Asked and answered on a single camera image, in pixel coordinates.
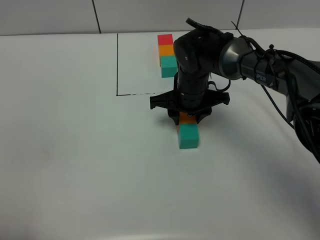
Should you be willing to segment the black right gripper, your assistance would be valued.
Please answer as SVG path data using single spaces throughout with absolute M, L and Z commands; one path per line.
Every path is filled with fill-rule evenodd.
M 219 104 L 228 105 L 230 96 L 227 92 L 209 89 L 210 73 L 187 73 L 178 71 L 174 76 L 173 90 L 150 97 L 150 108 L 163 108 L 175 112 L 196 115 L 196 123 L 211 115 L 203 112 Z M 176 126 L 180 123 L 179 115 L 170 115 Z

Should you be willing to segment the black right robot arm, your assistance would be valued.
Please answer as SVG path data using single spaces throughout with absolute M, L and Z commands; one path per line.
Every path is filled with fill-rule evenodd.
M 222 32 L 192 19 L 193 30 L 173 44 L 177 63 L 173 89 L 150 98 L 150 108 L 167 110 L 179 124 L 181 113 L 197 122 L 212 113 L 213 106 L 228 104 L 226 88 L 210 90 L 211 74 L 232 80 L 251 79 L 264 90 L 286 97 L 282 118 L 316 159 L 320 157 L 320 64 L 298 54 L 263 49 L 254 39 Z

